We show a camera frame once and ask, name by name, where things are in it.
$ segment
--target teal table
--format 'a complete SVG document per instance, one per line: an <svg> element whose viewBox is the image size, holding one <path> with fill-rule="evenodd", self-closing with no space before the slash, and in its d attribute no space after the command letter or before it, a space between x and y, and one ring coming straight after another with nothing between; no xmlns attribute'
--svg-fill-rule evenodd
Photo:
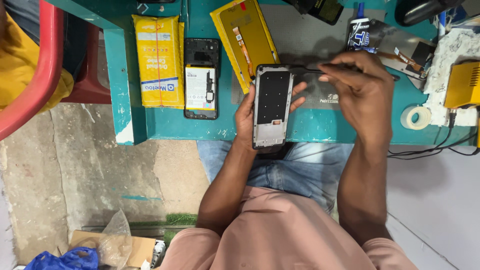
<svg viewBox="0 0 480 270"><path fill-rule="evenodd" d="M134 0L47 0L90 23L104 29L107 51L108 76L112 96L113 120L118 144L136 145L147 139L232 140L236 129L234 113L238 105L231 104L232 66L225 50L221 55L221 71L218 90L218 118L216 120L187 120L182 110L144 108L141 102L138 61L132 14L137 14ZM185 37L218 38L210 12L230 2L229 0L190 0L190 29ZM263 4L285 4L281 0L259 0ZM353 8L354 1L347 3ZM385 22L399 27L394 19L396 1L366 0L369 9L386 11ZM180 13L180 0L164 4L149 4L148 16L173 16ZM185 9L181 21L186 20ZM436 28L428 22L403 28L425 39L436 36ZM412 105L421 105L427 95L418 91L403 73L389 70L401 76L396 82L392 126L392 144L433 145L442 141L448 128L429 125L414 131L400 123L402 111ZM455 127L448 142L453 143L475 133L477 127ZM287 141L352 143L355 131L345 121L339 110L298 109L289 117ZM473 145L471 140L465 144Z"/></svg>

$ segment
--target man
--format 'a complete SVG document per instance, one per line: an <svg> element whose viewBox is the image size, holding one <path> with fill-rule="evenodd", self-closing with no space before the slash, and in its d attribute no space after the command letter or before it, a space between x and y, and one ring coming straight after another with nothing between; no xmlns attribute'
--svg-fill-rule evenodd
<svg viewBox="0 0 480 270"><path fill-rule="evenodd" d="M343 63L363 73L337 67ZM337 89L342 113L357 131L353 149L302 143L284 160L255 160L251 87L235 115L231 147L197 142L207 176L215 179L196 228L175 236L160 269L416 269L385 227L392 77L366 52L345 52L318 67L326 73L319 80ZM297 85L293 94L305 87ZM294 101L290 111L303 102ZM212 161L223 157L218 170ZM339 224L327 214L335 197Z"/></svg>
<svg viewBox="0 0 480 270"><path fill-rule="evenodd" d="M0 0L0 110L30 83L39 57L39 0ZM64 12L63 70L48 103L53 108L67 97L86 52L88 23Z"/></svg>

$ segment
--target masking tape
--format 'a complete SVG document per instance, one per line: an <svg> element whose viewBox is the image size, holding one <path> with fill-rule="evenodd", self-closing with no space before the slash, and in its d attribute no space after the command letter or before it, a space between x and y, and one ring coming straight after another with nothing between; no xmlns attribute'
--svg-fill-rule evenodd
<svg viewBox="0 0 480 270"><path fill-rule="evenodd" d="M412 121L412 116L417 113L419 119L414 123ZM432 118L432 113L426 107L408 107L406 108L402 115L400 116L400 122L402 126L408 129L420 130L424 129L428 124L430 124L430 119Z"/></svg>

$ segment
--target blue jeans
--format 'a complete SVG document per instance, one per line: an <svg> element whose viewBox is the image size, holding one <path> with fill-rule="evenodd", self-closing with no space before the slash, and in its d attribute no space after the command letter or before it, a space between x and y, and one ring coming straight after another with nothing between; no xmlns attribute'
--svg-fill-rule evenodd
<svg viewBox="0 0 480 270"><path fill-rule="evenodd" d="M197 141L208 181L220 171L231 141ZM353 144L296 143L283 160L253 162L247 185L268 187L315 200L330 213L338 181Z"/></svg>
<svg viewBox="0 0 480 270"><path fill-rule="evenodd" d="M5 0L5 10L35 43L40 44L40 9L38 0ZM82 67L87 49L88 22L64 12L63 68L73 79Z"/></svg>

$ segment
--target finger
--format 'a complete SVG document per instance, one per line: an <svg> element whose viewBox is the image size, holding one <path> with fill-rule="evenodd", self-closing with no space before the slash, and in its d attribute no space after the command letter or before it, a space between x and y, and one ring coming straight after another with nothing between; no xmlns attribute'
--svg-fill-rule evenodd
<svg viewBox="0 0 480 270"><path fill-rule="evenodd" d="M301 91L305 90L307 88L307 83L306 82L301 82L297 84L296 86L293 87L292 89L292 97L295 96L296 94L300 93Z"/></svg>
<svg viewBox="0 0 480 270"><path fill-rule="evenodd" d="M362 86L369 83L372 79L372 76L368 74L339 68L332 64L318 65L318 68L330 77L335 78L354 89L361 89Z"/></svg>
<svg viewBox="0 0 480 270"><path fill-rule="evenodd" d="M305 97L300 97L296 101L292 102L292 104L290 104L290 113L300 107L305 102L305 100Z"/></svg>
<svg viewBox="0 0 480 270"><path fill-rule="evenodd" d="M350 89L350 87L344 83L342 83L340 80L332 77L332 76L329 76L329 75L322 75L320 76L320 78L318 78L319 81L322 81L322 82L329 82L331 85L333 85L333 87L335 87L336 89L336 92L338 93L338 96L339 97L344 97L346 95L351 95L352 94L352 90Z"/></svg>
<svg viewBox="0 0 480 270"><path fill-rule="evenodd" d="M376 75L380 70L385 71L385 67L380 59L366 51L347 51L335 56L331 64L352 64L363 70L364 73Z"/></svg>
<svg viewBox="0 0 480 270"><path fill-rule="evenodd" d="M254 100L255 100L255 85L251 85L247 96L243 98L237 111L242 113L248 113L252 109Z"/></svg>

